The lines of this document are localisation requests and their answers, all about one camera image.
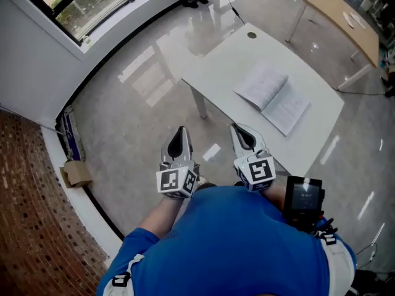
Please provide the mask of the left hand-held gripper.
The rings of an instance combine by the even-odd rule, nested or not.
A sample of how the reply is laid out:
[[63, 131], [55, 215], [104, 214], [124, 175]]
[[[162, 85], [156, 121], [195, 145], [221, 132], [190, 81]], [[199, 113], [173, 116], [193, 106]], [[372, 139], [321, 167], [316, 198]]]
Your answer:
[[160, 170], [156, 173], [157, 191], [169, 199], [192, 197], [197, 188], [200, 165], [192, 160], [189, 131], [179, 126], [161, 148]]

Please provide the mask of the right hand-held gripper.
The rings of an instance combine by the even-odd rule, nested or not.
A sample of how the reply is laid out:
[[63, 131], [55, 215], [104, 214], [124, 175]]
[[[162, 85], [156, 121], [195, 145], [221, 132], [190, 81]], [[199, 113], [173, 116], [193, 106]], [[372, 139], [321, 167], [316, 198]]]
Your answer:
[[230, 135], [237, 158], [234, 166], [243, 185], [250, 192], [269, 189], [276, 179], [276, 172], [273, 157], [262, 150], [265, 148], [262, 135], [241, 123], [230, 125]]

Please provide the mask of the white book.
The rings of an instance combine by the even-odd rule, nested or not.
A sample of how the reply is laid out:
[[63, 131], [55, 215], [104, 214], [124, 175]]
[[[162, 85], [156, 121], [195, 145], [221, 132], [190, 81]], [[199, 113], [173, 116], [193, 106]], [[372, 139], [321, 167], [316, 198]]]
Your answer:
[[233, 91], [284, 136], [310, 107], [308, 98], [290, 83], [289, 76], [265, 62], [258, 62]]

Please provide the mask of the person's right forearm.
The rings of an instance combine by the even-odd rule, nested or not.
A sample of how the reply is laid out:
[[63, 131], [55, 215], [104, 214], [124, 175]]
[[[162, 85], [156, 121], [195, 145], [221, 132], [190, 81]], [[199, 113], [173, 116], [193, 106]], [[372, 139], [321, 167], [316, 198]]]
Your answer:
[[286, 188], [283, 186], [273, 185], [270, 188], [260, 192], [271, 204], [279, 211], [283, 211], [285, 205]]

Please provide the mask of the person's left forearm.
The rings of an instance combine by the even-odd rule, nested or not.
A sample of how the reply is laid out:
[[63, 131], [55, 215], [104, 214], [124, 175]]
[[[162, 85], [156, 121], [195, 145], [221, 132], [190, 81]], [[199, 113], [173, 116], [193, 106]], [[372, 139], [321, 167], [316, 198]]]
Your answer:
[[141, 222], [139, 228], [153, 233], [158, 238], [164, 237], [172, 229], [183, 202], [184, 199], [163, 197]]

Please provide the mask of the person's left shoe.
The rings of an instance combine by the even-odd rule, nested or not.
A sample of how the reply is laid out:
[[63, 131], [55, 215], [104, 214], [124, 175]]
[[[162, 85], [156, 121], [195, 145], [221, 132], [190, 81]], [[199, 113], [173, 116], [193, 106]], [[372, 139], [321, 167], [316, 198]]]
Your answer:
[[215, 187], [216, 184], [208, 182], [207, 178], [203, 175], [199, 175], [197, 179], [197, 188], [204, 189], [208, 187]]

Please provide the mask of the black monitor screen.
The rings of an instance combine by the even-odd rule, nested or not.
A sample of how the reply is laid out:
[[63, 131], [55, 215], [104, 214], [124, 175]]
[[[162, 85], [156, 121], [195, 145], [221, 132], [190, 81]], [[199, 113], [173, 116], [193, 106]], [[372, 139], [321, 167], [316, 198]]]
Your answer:
[[324, 197], [322, 180], [289, 176], [282, 210], [283, 218], [288, 221], [316, 223], [322, 214]]

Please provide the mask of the white table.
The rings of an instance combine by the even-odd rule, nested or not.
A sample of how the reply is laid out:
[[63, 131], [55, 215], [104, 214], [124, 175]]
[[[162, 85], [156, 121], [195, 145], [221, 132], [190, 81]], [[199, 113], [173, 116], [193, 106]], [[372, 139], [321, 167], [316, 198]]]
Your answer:
[[[248, 32], [257, 38], [251, 39]], [[233, 88], [258, 63], [265, 62], [289, 76], [310, 107], [287, 136], [259, 115]], [[305, 176], [328, 139], [344, 105], [331, 86], [293, 51], [250, 23], [245, 24], [197, 64], [182, 79], [193, 90], [201, 117], [205, 101], [226, 116], [257, 130], [274, 159], [291, 175]]]

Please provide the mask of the person's blue shirt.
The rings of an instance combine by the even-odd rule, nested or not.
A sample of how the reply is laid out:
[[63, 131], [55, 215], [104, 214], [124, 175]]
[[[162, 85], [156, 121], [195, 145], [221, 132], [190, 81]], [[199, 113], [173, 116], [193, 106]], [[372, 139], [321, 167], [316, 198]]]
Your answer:
[[162, 238], [136, 228], [97, 296], [345, 296], [356, 257], [335, 233], [287, 224], [243, 186], [197, 190]]

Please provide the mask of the cardboard box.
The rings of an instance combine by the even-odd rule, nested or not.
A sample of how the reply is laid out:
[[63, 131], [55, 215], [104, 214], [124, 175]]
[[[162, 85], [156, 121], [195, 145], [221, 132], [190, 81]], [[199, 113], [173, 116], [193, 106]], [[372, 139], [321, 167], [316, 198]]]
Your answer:
[[86, 163], [83, 161], [68, 161], [59, 169], [66, 188], [87, 186], [93, 181]]

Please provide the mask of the wooden table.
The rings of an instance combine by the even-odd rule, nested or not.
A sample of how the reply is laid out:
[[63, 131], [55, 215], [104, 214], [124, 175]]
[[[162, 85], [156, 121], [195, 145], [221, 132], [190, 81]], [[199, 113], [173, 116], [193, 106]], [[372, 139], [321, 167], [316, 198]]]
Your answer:
[[[291, 41], [294, 32], [300, 22], [300, 19], [307, 7], [314, 10], [316, 13], [325, 17], [332, 25], [334, 25], [355, 47], [356, 52], [351, 55], [353, 59], [358, 53], [361, 53], [367, 60], [367, 64], [363, 66], [358, 72], [353, 74], [350, 78], [344, 81], [337, 87], [337, 90], [342, 92], [350, 87], [356, 81], [359, 81], [371, 69], [379, 67], [379, 37], [375, 30], [344, 0], [301, 0], [302, 4], [294, 19], [291, 28], [285, 38], [288, 43]], [[343, 12], [352, 12], [360, 17], [362, 23], [365, 25], [364, 30], [354, 19], [350, 16], [354, 29], [352, 29], [345, 21]]]

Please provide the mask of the black clamp mount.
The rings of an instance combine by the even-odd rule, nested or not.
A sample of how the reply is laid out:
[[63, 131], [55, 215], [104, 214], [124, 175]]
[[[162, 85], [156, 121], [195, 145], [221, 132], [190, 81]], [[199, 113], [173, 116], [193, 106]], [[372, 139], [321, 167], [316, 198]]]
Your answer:
[[333, 218], [326, 219], [323, 215], [320, 215], [317, 218], [305, 216], [296, 222], [295, 227], [299, 231], [303, 231], [308, 234], [315, 235], [318, 232], [324, 232], [326, 234], [332, 235], [338, 231], [338, 228], [334, 228], [332, 226], [333, 221]]

